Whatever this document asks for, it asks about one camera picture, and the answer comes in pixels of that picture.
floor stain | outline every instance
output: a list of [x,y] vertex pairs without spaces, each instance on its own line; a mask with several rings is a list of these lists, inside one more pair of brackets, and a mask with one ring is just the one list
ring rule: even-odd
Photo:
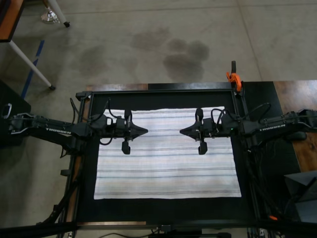
[[163,62],[168,76],[176,82],[195,82],[203,78],[201,62],[187,54],[167,56]]
[[104,46],[94,46],[81,52],[73,65],[86,77],[98,76],[105,73],[105,69],[107,69],[104,55],[106,55]]
[[167,75],[174,82],[197,82],[204,76],[203,61],[209,58],[209,47],[200,41],[189,44],[184,40],[173,39],[167,43],[170,51],[177,54],[168,55],[163,60]]
[[168,42],[167,47],[170,51],[184,52],[187,50],[187,43],[181,39],[173,39]]
[[136,69],[138,67],[138,60],[134,57],[120,59],[121,66],[134,79],[134,82],[139,82]]
[[209,58],[209,47],[200,41],[194,41],[188,45],[187,53],[196,60],[205,61]]
[[133,36],[131,47],[150,51],[160,47],[170,37],[168,28],[158,28],[154,31],[141,32]]

black cable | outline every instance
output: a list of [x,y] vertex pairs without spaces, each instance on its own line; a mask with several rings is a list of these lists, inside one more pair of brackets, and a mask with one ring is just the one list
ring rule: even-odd
[[93,119],[90,122],[95,122],[95,121],[99,120],[102,117],[102,115],[104,114],[105,110],[107,109],[107,105],[108,105],[109,102],[110,102],[110,98],[106,101],[106,104],[104,106],[103,112],[100,113],[99,116],[96,119]]
[[124,238],[144,238],[144,237],[148,237],[148,236],[152,235],[153,233],[147,234],[147,235],[144,235],[144,236],[141,236],[141,237],[129,237],[129,236],[125,236],[125,235],[122,235],[122,234],[119,234],[119,233],[109,233],[109,234],[103,235],[103,236],[98,237],[98,238],[103,238],[103,237],[107,237],[107,236],[110,236],[110,235],[117,235],[117,236],[124,237]]
[[228,116],[229,116],[232,120],[234,120],[234,121],[239,121],[238,119],[233,118],[233,116],[230,114],[229,110],[225,108],[225,109],[223,109],[223,110],[221,111],[221,113],[220,113],[220,115],[219,115],[219,117],[218,117],[217,124],[216,124],[216,128],[217,128],[217,129],[218,129],[218,126],[219,126],[219,123],[220,123],[220,119],[221,119],[222,115],[224,114],[224,112],[227,112],[227,113],[228,113]]
[[79,118],[81,118],[82,120],[85,120],[85,121],[89,122],[89,119],[87,119],[87,118],[85,118],[84,116],[80,115],[80,113],[79,113],[77,107],[75,106],[74,101],[73,101],[72,98],[70,98],[70,103],[71,103],[71,106],[72,106],[73,110],[75,110],[75,112],[77,113],[77,115],[79,116]]
[[99,141],[99,144],[101,145],[109,145],[112,142],[113,137],[110,138],[110,141],[107,143],[102,143],[101,141]]
[[108,110],[109,110],[109,113],[110,113],[111,116],[113,116],[114,118],[117,118],[117,119],[120,118],[120,117],[117,117],[114,114],[112,114],[112,112],[110,110],[110,98],[108,98]]
[[104,107],[103,112],[101,112],[101,113],[99,114],[99,116],[98,116],[97,118],[93,119],[93,120],[87,119],[87,118],[83,117],[82,115],[80,115],[80,113],[79,113],[78,109],[76,108],[76,106],[75,106],[74,101],[73,101],[72,98],[70,98],[70,103],[71,103],[71,106],[72,106],[73,110],[78,114],[78,116],[79,116],[82,120],[85,120],[86,122],[89,122],[89,123],[92,123],[92,122],[95,122],[95,121],[99,120],[99,119],[102,117],[102,115],[104,114],[104,112],[105,112],[107,106],[109,106],[109,112],[110,112],[110,98],[106,101],[106,104],[105,104],[105,107]]
[[221,110],[221,109],[218,109],[218,108],[212,109],[212,111],[211,111],[211,121],[212,121],[212,123],[214,123],[214,119],[213,119],[213,112],[214,112],[214,111],[222,112],[222,110]]
[[259,106],[257,106],[256,108],[253,108],[249,113],[247,113],[244,117],[242,117],[241,119],[245,119],[247,118],[249,115],[251,115],[252,113],[254,113],[256,110],[260,109],[261,107],[264,107],[265,105],[268,105],[268,108],[262,113],[262,115],[260,116],[260,118],[258,120],[261,120],[265,114],[270,110],[271,108],[271,103],[263,103]]

white towel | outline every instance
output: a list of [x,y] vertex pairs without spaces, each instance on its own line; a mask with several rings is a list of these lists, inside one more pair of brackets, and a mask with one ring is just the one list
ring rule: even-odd
[[[203,108],[205,118],[212,109]],[[129,142],[130,155],[121,151],[123,139],[100,145],[94,199],[241,197],[230,138],[206,139],[208,152],[199,155],[199,142],[179,133],[194,124],[195,112],[132,111],[133,123],[149,132]]]

white table leg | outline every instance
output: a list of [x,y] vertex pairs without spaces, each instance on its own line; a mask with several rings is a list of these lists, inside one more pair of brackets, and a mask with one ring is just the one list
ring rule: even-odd
[[55,90],[55,87],[51,85],[51,83],[42,75],[42,73],[35,67],[35,65],[26,57],[26,55],[18,48],[18,46],[10,41],[9,45],[11,45],[12,49],[30,66],[30,68],[49,86],[51,90]]
[[66,27],[69,27],[69,21],[66,20],[65,16],[61,12],[58,3],[56,0],[48,0],[52,8],[54,9],[54,12],[56,13],[57,17],[59,18],[59,21],[62,22]]

blue tape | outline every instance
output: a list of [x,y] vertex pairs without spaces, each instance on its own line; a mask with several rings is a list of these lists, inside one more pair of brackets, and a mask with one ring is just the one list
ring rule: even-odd
[[[39,61],[39,59],[36,59],[33,62],[33,64],[36,66],[38,64],[38,61]],[[24,84],[24,88],[23,88],[23,91],[22,91],[22,94],[21,94],[21,98],[23,98],[23,99],[25,98],[26,92],[28,91],[28,88],[30,86],[30,83],[31,83],[31,80],[32,80],[32,77],[33,77],[33,73],[34,73],[34,71],[30,70],[29,75],[28,75],[28,77],[26,79],[26,82]]]
[[40,56],[40,54],[41,54],[41,51],[42,51],[42,49],[43,49],[43,45],[44,45],[44,40],[41,40],[41,42],[40,42],[40,45],[39,45],[39,48],[38,48],[38,51],[36,52],[36,57],[39,57]]
[[[40,45],[38,47],[38,51],[36,52],[36,57],[39,57],[41,52],[42,52],[42,49],[43,49],[43,46],[44,46],[44,40],[41,40],[40,42]],[[36,66],[38,64],[38,61],[39,59],[36,59],[33,64]],[[26,79],[26,82],[24,84],[24,87],[23,87],[23,90],[22,90],[22,94],[21,94],[21,98],[25,98],[26,96],[26,92],[28,91],[28,88],[30,86],[30,83],[31,83],[31,80],[32,80],[32,77],[33,77],[33,73],[34,71],[33,70],[30,70],[29,74],[28,74],[28,77]]]

